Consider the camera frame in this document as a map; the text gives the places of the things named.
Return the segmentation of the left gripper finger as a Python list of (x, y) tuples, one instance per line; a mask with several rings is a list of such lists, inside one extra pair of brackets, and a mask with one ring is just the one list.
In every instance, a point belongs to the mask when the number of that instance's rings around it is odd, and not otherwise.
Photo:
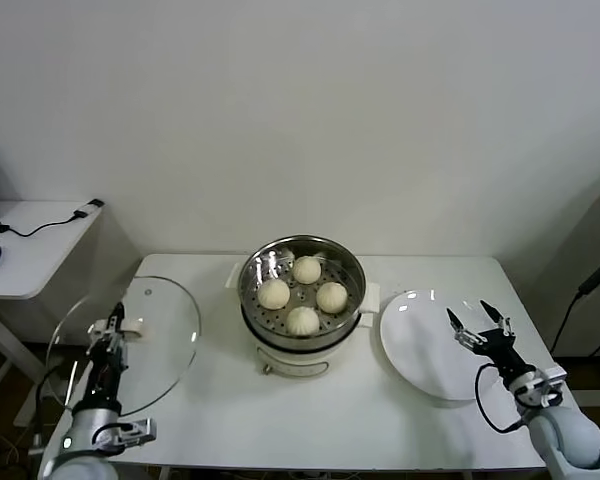
[(113, 351), (115, 333), (111, 330), (92, 330), (89, 338), (90, 345), (86, 351), (87, 355), (95, 355), (97, 352), (108, 354)]
[(111, 314), (108, 318), (108, 327), (109, 327), (109, 351), (116, 351), (119, 348), (120, 342), (124, 338), (124, 334), (121, 330), (121, 324), (125, 317), (125, 308), (121, 301), (117, 302), (114, 306)]

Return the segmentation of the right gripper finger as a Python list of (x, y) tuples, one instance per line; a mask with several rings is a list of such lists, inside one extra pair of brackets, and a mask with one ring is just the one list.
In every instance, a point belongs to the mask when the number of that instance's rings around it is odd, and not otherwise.
[(513, 330), (510, 324), (510, 318), (502, 314), (495, 306), (485, 300), (479, 301), (487, 317), (493, 325), (490, 329), (480, 333), (488, 343), (512, 343)]
[(466, 329), (464, 324), (451, 309), (447, 308), (446, 313), (448, 315), (450, 325), (454, 330), (454, 338), (458, 343), (460, 343), (464, 348), (474, 348), (481, 344), (481, 337)]

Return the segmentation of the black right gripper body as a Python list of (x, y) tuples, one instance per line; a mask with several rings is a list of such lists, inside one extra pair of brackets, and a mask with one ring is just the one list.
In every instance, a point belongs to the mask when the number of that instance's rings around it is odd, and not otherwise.
[(473, 352), (479, 356), (489, 358), (502, 379), (505, 388), (527, 373), (534, 372), (536, 368), (526, 363), (514, 348), (516, 336), (513, 333), (505, 334), (501, 329), (491, 329), (479, 333), (483, 341), (473, 347)]

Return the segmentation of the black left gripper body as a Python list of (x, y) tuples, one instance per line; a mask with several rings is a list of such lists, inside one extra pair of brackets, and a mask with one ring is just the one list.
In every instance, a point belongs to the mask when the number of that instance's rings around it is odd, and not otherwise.
[(116, 351), (88, 355), (92, 367), (87, 381), (89, 397), (113, 401), (117, 399), (122, 373), (128, 368), (124, 339)]

